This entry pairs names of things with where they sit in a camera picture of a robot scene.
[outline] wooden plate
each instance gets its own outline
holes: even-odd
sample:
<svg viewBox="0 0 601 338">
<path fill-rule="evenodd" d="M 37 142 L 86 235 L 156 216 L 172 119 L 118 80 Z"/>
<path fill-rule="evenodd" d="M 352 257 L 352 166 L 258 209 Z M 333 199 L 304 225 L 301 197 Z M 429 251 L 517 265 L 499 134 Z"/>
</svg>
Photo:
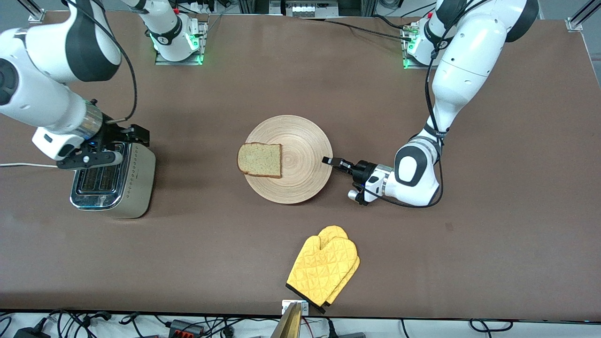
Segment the wooden plate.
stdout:
<svg viewBox="0 0 601 338">
<path fill-rule="evenodd" d="M 332 166 L 322 163 L 332 157 L 326 134 L 315 123 L 294 115 L 281 115 L 261 122 L 246 143 L 282 144 L 282 178 L 245 175 L 262 197 L 277 203 L 299 203 L 315 196 L 326 185 Z"/>
</svg>

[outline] white cable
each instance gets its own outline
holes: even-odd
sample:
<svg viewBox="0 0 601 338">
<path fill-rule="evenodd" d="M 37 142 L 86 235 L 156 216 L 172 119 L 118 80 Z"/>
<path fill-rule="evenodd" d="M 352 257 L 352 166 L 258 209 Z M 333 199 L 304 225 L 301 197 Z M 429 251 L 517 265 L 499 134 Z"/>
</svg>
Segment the white cable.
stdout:
<svg viewBox="0 0 601 338">
<path fill-rule="evenodd" d="M 0 167 L 44 167 L 44 168 L 58 168 L 56 165 L 51 164 L 35 164 L 35 163 L 4 163 L 0 164 Z"/>
</svg>

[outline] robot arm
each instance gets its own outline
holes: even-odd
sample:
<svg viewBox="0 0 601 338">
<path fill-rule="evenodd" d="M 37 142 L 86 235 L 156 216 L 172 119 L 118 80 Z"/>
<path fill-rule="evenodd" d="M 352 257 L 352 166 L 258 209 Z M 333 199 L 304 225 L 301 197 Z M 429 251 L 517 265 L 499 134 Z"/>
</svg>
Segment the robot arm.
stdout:
<svg viewBox="0 0 601 338">
<path fill-rule="evenodd" d="M 198 49 L 189 38 L 196 19 L 176 16 L 168 0 L 123 1 L 142 17 L 165 59 L 180 61 Z M 109 80 L 121 63 L 115 43 L 88 17 L 111 32 L 101 0 L 67 2 L 70 16 L 63 23 L 0 34 L 0 113 L 38 127 L 32 142 L 59 167 L 118 164 L 120 154 L 112 151 L 111 143 L 147 145 L 148 131 L 107 123 L 112 119 L 95 103 L 66 86 L 73 81 Z M 89 156 L 98 153 L 102 156 Z"/>
<path fill-rule="evenodd" d="M 198 20 L 175 14 L 168 0 L 121 0 L 138 13 L 154 48 L 167 61 L 181 61 L 198 50 Z"/>
<path fill-rule="evenodd" d="M 353 165 L 343 159 L 324 158 L 324 163 L 353 176 L 357 190 L 351 190 L 349 198 L 362 205 L 382 196 L 394 197 L 409 206 L 425 207 L 432 203 L 440 187 L 434 164 L 442 154 L 443 139 L 453 120 L 488 78 L 504 43 L 526 33 L 538 13 L 537 1 L 487 1 L 458 21 L 444 54 L 438 57 L 433 54 L 439 42 L 445 43 L 441 42 L 444 32 L 452 28 L 449 25 L 462 9 L 478 3 L 438 0 L 432 18 L 416 24 L 423 32 L 420 31 L 419 50 L 415 53 L 439 60 L 432 83 L 435 121 L 428 118 L 420 133 L 398 150 L 394 168 L 366 161 Z"/>
</svg>

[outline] brown tabletop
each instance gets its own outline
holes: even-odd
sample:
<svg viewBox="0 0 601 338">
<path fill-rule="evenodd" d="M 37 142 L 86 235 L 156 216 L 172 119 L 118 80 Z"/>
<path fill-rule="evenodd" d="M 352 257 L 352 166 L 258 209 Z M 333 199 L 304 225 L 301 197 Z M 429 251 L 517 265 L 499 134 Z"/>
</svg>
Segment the brown tabletop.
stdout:
<svg viewBox="0 0 601 338">
<path fill-rule="evenodd" d="M 317 123 L 335 156 L 392 164 L 427 117 L 425 72 L 403 69 L 398 41 L 224 16 L 204 65 L 166 67 L 136 15 L 109 21 L 138 77 L 131 122 L 151 130 L 157 157 L 149 211 L 78 211 L 71 172 L 0 170 L 0 307 L 278 314 L 295 298 L 285 281 L 304 240 L 338 224 L 361 265 L 327 315 L 601 320 L 601 91 L 562 21 L 536 21 L 505 46 L 453 125 L 444 197 L 426 210 L 359 206 L 341 173 L 305 203 L 275 204 L 236 167 L 250 131 L 281 114 Z M 125 64 L 71 88 L 115 118 L 130 110 Z M 0 117 L 0 162 L 49 163 L 33 131 Z"/>
</svg>

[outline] oven mitt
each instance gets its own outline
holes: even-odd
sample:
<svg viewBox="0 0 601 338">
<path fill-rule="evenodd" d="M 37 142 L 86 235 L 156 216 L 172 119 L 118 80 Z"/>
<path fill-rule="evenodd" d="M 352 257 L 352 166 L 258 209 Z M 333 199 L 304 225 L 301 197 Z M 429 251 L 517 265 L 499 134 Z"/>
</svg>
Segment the oven mitt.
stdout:
<svg viewBox="0 0 601 338">
<path fill-rule="evenodd" d="M 317 236 L 320 239 L 320 248 L 325 247 L 331 240 L 333 240 L 336 237 L 346 239 L 349 238 L 344 229 L 342 229 L 339 226 L 325 227 L 321 232 L 319 232 L 319 235 Z M 338 286 L 334 288 L 334 291 L 332 291 L 332 293 L 326 299 L 324 303 L 325 306 L 330 306 L 334 302 L 340 291 L 342 291 L 342 289 L 346 286 L 346 283 L 349 282 L 350 278 L 353 277 L 353 274 L 355 274 L 355 271 L 357 271 L 359 263 L 359 256 L 357 256 L 357 259 L 355 260 L 349 273 L 347 273 L 346 276 L 344 276 L 344 278 L 340 281 L 340 284 L 338 284 Z"/>
<path fill-rule="evenodd" d="M 353 268 L 355 244 L 346 238 L 332 238 L 323 248 L 319 236 L 305 241 L 294 262 L 286 287 L 325 313 L 322 305 Z"/>
</svg>

